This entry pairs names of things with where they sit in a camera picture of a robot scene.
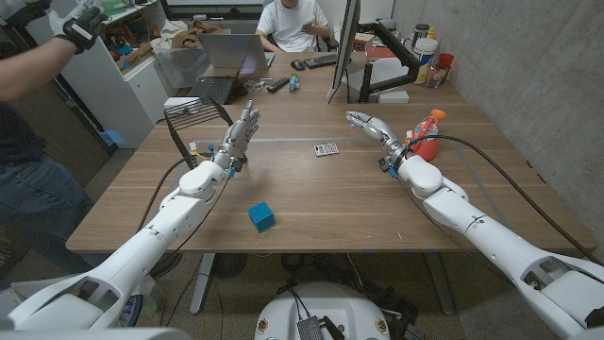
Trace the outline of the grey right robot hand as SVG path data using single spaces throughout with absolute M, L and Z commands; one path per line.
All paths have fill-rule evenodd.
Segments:
M 398 171 L 411 151 L 381 119 L 359 111 L 347 111 L 345 118 L 351 127 L 364 131 L 386 153 L 386 161 Z

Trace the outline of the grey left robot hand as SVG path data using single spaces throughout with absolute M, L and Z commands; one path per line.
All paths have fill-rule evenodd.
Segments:
M 259 118 L 260 111 L 254 109 L 252 100 L 248 100 L 240 119 L 226 130 L 212 161 L 223 169 L 227 169 L 234 161 L 246 162 L 245 151 L 259 128 Z

